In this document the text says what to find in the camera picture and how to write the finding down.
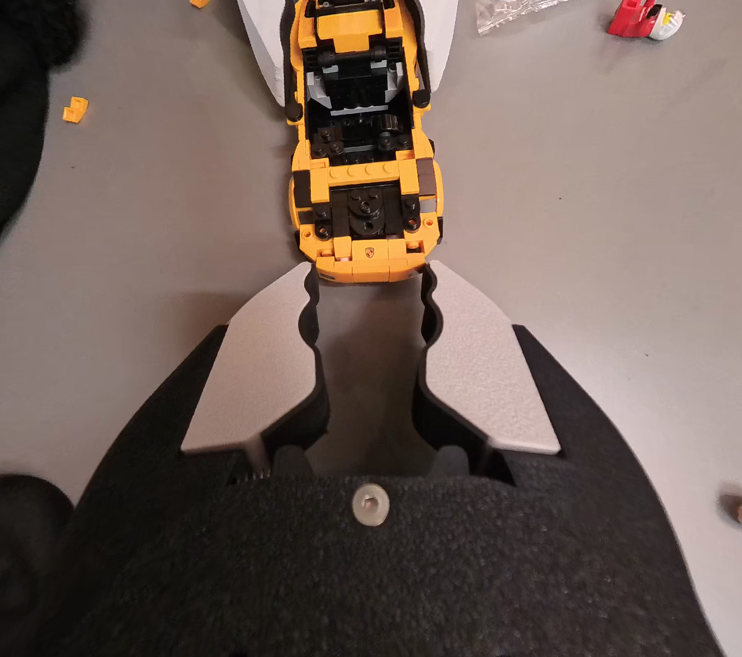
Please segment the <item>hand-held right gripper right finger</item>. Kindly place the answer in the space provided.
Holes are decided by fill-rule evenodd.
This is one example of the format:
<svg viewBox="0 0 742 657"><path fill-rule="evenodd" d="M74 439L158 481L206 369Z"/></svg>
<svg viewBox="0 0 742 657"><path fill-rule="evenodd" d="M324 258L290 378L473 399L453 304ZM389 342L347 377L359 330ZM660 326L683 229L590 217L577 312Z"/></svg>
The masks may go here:
<svg viewBox="0 0 742 657"><path fill-rule="evenodd" d="M423 271L413 423L433 448L556 455L560 442L510 319L441 262Z"/></svg>

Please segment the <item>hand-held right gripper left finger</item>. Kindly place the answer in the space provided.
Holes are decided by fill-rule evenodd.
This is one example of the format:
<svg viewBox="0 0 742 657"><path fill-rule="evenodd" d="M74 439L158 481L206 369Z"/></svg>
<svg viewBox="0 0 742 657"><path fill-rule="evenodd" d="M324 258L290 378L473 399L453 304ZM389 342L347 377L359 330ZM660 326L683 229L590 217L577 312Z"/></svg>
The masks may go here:
<svg viewBox="0 0 742 657"><path fill-rule="evenodd" d="M323 378L315 349L318 278L301 263L229 320L181 444L185 454L238 449L267 455L267 433Z"/></svg>

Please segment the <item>yellow lego car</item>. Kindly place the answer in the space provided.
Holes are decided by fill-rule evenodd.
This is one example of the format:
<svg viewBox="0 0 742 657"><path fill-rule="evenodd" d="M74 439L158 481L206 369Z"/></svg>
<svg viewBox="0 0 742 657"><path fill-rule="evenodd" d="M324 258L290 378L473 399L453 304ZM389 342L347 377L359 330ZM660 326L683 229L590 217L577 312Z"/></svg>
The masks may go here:
<svg viewBox="0 0 742 657"><path fill-rule="evenodd" d="M289 212L298 249L313 263L426 261L441 241L444 189L422 128L430 94L417 51L404 0L295 4Z"/></svg>

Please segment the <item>red lego minifigure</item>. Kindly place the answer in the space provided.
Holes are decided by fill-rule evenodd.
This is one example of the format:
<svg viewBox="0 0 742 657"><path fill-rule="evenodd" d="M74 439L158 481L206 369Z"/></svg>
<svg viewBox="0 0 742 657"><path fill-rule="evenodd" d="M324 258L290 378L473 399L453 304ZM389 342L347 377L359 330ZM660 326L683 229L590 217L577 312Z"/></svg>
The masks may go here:
<svg viewBox="0 0 742 657"><path fill-rule="evenodd" d="M679 31L684 18L682 11L668 10L657 0L622 0L608 27L608 34L664 41Z"/></svg>

